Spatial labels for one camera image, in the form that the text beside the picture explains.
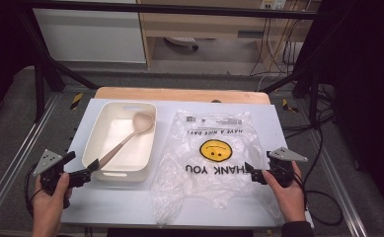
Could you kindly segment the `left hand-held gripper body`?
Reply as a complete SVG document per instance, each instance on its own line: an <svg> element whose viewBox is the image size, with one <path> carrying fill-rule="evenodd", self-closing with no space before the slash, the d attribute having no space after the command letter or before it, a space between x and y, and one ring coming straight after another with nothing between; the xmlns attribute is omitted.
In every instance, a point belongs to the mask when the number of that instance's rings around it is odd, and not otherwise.
<svg viewBox="0 0 384 237"><path fill-rule="evenodd" d="M33 171L33 176L40 177L41 188L49 195L54 193L63 173L62 161L61 155L45 149Z"/></svg>

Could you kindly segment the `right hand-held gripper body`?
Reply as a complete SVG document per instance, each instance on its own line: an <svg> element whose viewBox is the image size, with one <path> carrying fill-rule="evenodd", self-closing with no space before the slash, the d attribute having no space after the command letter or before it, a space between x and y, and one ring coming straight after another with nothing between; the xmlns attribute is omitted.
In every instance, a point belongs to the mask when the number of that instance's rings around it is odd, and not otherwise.
<svg viewBox="0 0 384 237"><path fill-rule="evenodd" d="M292 162L308 161L307 157L302 156L285 147L280 147L273 151L268 151L267 156L269 158L269 171L283 188L289 187L293 182L294 169Z"/></svg>

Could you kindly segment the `clear smiley plastic bag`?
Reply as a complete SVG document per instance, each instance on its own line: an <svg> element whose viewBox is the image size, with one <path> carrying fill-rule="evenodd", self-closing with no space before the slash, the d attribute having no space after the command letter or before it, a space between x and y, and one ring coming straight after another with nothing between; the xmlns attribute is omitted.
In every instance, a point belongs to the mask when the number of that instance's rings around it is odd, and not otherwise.
<svg viewBox="0 0 384 237"><path fill-rule="evenodd" d="M188 198L225 208L231 198L243 197L257 199L280 219L272 191L251 179L246 164L268 166L250 113L176 112L151 187L156 221L174 221Z"/></svg>

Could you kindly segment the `white plastic bin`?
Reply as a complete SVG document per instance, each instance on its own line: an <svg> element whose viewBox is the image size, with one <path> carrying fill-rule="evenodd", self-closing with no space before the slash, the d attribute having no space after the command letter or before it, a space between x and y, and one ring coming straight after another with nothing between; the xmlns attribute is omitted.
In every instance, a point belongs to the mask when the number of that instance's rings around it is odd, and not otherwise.
<svg viewBox="0 0 384 237"><path fill-rule="evenodd" d="M138 116L149 115L150 128L133 135ZM143 182L149 176L149 164L155 137L157 109L150 103L107 102L92 127L82 163L88 167L107 158L105 166L93 173L101 181Z"/></svg>

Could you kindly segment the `beige ladle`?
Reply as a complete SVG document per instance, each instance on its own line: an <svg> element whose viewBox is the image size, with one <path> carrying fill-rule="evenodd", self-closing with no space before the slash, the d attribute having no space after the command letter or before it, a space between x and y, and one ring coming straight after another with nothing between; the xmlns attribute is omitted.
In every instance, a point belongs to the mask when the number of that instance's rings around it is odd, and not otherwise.
<svg viewBox="0 0 384 237"><path fill-rule="evenodd" d="M133 132L99 160L100 166L98 170L103 169L131 138L147 131L153 126L153 124L154 117L152 115L144 112L136 113L132 119Z"/></svg>

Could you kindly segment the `person's right hand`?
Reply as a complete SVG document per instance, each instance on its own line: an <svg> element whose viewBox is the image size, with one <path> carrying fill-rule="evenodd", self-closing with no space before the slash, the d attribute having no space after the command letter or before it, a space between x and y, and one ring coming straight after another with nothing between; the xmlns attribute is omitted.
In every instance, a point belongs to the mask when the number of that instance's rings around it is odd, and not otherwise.
<svg viewBox="0 0 384 237"><path fill-rule="evenodd" d="M270 172L263 171L263 175L276 197L284 221L305 221L305 200L299 184L293 180L289 187L284 188Z"/></svg>

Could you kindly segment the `person's left hand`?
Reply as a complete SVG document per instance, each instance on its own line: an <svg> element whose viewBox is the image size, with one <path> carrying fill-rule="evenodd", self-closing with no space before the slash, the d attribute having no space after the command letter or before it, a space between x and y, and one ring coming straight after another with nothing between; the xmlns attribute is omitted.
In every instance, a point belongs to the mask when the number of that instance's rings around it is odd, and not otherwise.
<svg viewBox="0 0 384 237"><path fill-rule="evenodd" d="M50 196L41 188L40 177L37 177L34 203L34 228L48 227L58 228L63 211L64 199L70 198L72 191L69 186L69 175L63 173L57 183L54 193Z"/></svg>

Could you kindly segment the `yellow black tape strip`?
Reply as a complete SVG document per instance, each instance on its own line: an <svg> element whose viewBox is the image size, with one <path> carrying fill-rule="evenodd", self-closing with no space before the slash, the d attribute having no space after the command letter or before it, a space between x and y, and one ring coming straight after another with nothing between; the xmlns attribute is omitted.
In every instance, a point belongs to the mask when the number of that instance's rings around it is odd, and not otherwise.
<svg viewBox="0 0 384 237"><path fill-rule="evenodd" d="M83 97L83 93L77 93L71 103L70 110L76 110Z"/></svg>
<svg viewBox="0 0 384 237"><path fill-rule="evenodd" d="M291 111L293 113L299 113L299 110L297 108L292 108L288 105L288 102L286 99L282 99L282 108L286 111Z"/></svg>

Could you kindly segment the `black metal stand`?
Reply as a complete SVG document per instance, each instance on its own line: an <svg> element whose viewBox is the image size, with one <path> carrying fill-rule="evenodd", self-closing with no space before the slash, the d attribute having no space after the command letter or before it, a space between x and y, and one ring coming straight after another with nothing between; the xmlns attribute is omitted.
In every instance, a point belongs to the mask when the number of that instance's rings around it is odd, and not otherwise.
<svg viewBox="0 0 384 237"><path fill-rule="evenodd" d="M60 76L63 73L76 82L89 89L99 89L100 86L83 78L52 58L46 43L41 35L41 31L36 27L35 16L30 15L30 10L17 8L16 17L19 19L22 29L28 37L28 44L33 51L35 67L36 101L37 114L35 122L38 122L45 113L44 83L49 85L53 92L62 92L65 84Z"/></svg>
<svg viewBox="0 0 384 237"><path fill-rule="evenodd" d="M296 99L302 98L305 94L309 95L308 120L315 127L319 127L320 119L317 117L317 106L319 99L320 72L321 66L316 66L315 62L306 61L290 75L260 89L260 92L269 94L292 81L296 81L296 86L293 89L292 95Z"/></svg>

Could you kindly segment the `wooden board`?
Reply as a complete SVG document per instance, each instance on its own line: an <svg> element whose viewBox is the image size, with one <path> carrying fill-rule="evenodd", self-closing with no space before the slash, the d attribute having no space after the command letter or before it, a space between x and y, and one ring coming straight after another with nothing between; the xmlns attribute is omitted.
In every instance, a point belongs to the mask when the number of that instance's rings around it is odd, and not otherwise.
<svg viewBox="0 0 384 237"><path fill-rule="evenodd" d="M102 87L97 90L95 99L154 100L207 103L219 101L220 103L229 104L270 104L269 96L266 93L260 92L168 88Z"/></svg>

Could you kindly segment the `white cabinet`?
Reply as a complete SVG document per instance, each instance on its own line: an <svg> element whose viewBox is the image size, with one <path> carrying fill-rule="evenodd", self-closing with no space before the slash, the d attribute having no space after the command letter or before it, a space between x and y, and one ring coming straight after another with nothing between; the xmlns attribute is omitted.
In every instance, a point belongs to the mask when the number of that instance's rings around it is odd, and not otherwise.
<svg viewBox="0 0 384 237"><path fill-rule="evenodd" d="M137 13L34 9L50 55L58 61L146 61Z"/></svg>

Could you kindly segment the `grey chair base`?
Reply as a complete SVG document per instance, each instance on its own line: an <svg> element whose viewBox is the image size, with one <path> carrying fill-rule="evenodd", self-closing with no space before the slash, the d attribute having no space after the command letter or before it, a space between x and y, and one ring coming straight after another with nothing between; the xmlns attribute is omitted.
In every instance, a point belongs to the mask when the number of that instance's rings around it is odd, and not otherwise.
<svg viewBox="0 0 384 237"><path fill-rule="evenodd" d="M185 46L191 48L192 50L198 50L198 45L194 38L166 38L166 40L170 43Z"/></svg>

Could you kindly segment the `wooden desk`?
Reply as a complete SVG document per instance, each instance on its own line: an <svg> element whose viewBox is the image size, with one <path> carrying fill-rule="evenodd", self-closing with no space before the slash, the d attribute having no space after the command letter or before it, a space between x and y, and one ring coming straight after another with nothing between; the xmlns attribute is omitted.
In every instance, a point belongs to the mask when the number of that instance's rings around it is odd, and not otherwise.
<svg viewBox="0 0 384 237"><path fill-rule="evenodd" d="M136 0L139 4L185 5L261 9L262 0ZM322 0L286 0L281 10L317 11ZM152 64L155 39L236 39L254 40L262 52L267 70L278 70L279 53L284 44L303 42L311 27L310 20L257 19L204 15L152 14L139 15L146 63Z"/></svg>

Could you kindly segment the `white power strip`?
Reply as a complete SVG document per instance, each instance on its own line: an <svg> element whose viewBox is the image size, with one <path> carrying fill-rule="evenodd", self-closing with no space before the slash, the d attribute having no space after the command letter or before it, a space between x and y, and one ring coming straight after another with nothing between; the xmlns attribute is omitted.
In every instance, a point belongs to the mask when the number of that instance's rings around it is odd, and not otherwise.
<svg viewBox="0 0 384 237"><path fill-rule="evenodd" d="M261 9L281 10L284 8L286 0L262 0Z"/></svg>

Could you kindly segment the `aluminium rail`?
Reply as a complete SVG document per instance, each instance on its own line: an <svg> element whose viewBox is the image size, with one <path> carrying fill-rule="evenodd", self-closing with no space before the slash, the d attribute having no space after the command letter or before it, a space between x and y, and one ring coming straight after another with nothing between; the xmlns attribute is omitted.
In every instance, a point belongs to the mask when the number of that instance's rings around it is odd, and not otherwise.
<svg viewBox="0 0 384 237"><path fill-rule="evenodd" d="M323 144L323 138L319 130L312 130L310 132L312 140L315 142L319 151L319 157L333 190L335 198L342 208L343 216L346 221L347 227L352 237L368 237L367 231L363 225L361 218L359 217L354 204L347 192L346 186L343 180L339 176L337 169L335 168L331 157Z"/></svg>
<svg viewBox="0 0 384 237"><path fill-rule="evenodd" d="M38 137L45 127L60 97L60 93L51 94L44 107L44 114L38 119L38 121L35 121L31 125L30 130L25 135L24 140L19 143L19 148L13 155L2 154L2 152L7 150L7 145L10 145L11 142L16 141L16 138L12 136L11 133L8 133L4 138L5 143L0 144L0 165L7 165L6 170L0 177L0 207L8 192L12 188L19 173L21 172L22 167L25 165L25 162L27 161L33 147L38 140Z"/></svg>

